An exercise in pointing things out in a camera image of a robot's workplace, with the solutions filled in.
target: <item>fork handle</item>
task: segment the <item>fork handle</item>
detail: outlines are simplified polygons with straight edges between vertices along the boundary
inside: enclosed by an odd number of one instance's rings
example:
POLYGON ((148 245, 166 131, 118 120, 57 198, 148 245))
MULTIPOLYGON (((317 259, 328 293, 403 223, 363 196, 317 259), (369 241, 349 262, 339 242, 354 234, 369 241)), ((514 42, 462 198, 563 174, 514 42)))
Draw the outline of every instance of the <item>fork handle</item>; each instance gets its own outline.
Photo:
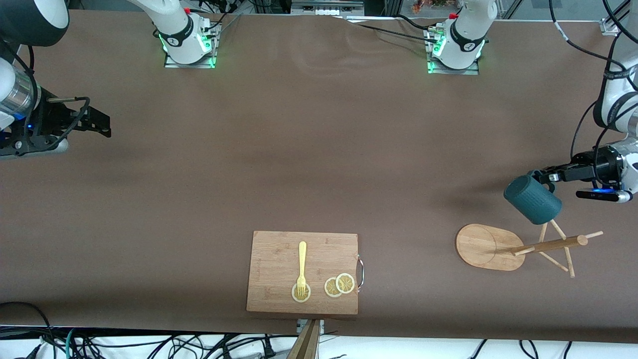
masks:
POLYGON ((304 276, 304 268, 306 267, 306 242, 299 242, 299 276, 304 276))

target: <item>silver metal ring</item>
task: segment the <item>silver metal ring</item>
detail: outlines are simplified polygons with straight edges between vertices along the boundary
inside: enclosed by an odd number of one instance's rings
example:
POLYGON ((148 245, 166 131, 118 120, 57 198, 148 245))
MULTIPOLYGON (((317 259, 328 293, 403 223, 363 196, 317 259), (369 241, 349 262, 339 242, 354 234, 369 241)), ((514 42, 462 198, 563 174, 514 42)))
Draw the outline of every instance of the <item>silver metal ring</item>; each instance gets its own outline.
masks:
POLYGON ((361 264, 361 283, 359 283, 359 286, 357 287, 357 293, 359 293, 361 292, 361 286, 363 286, 363 281, 366 278, 365 276, 366 272, 364 271, 363 260, 361 259, 360 254, 357 254, 357 260, 359 261, 359 264, 361 264))

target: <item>brown tabletop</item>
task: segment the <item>brown tabletop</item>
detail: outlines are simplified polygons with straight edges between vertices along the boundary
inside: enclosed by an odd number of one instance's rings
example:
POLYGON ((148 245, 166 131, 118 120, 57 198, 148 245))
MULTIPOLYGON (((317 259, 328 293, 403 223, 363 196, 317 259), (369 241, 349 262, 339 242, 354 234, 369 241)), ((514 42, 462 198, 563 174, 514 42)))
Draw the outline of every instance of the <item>brown tabletop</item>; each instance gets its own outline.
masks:
MULTIPOLYGON (((596 23, 564 28, 607 53, 596 23)), ((1 301, 54 325, 288 333, 295 316, 245 310, 253 231, 358 233, 359 315, 327 330, 638 342, 636 201, 558 187, 568 235, 605 232, 572 251, 574 279, 541 257, 504 272, 455 252, 469 223, 537 241, 502 191, 568 162, 604 67, 551 23, 494 23, 479 76, 430 75, 422 42, 331 17, 241 17, 215 70, 164 69, 152 30, 144 13, 73 11, 36 49, 39 83, 90 96, 113 137, 0 164, 1 301)), ((588 119, 577 150, 599 130, 588 119)))

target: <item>teal cable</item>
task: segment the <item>teal cable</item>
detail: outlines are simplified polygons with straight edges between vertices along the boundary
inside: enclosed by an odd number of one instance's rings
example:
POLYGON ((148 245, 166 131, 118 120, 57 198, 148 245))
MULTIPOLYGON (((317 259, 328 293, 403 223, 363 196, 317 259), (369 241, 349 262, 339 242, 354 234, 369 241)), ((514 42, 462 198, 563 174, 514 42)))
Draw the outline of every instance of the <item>teal cable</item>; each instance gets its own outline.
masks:
POLYGON ((71 359, 71 336, 75 328, 69 330, 69 334, 66 336, 66 344, 64 345, 64 351, 66 352, 66 359, 71 359))

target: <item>lemon slice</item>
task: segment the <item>lemon slice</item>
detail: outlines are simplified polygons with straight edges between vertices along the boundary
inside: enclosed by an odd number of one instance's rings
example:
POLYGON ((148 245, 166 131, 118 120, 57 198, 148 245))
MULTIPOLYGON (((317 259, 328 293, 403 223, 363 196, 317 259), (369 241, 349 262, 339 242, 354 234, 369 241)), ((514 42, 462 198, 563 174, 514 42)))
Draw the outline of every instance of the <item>lemon slice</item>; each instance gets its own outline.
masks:
POLYGON ((343 294, 348 294, 352 292, 352 289, 355 289, 355 279, 347 273, 339 274, 335 281, 337 284, 337 290, 343 294))
POLYGON ((295 302, 303 303, 310 298, 310 286, 306 283, 306 290, 304 291, 304 294, 302 296, 297 296, 297 283, 295 283, 295 285, 292 286, 290 294, 292 294, 292 299, 294 299, 295 302))
POLYGON ((337 289, 337 277, 328 278, 323 285, 325 294, 333 298, 337 298, 341 295, 341 292, 337 289))

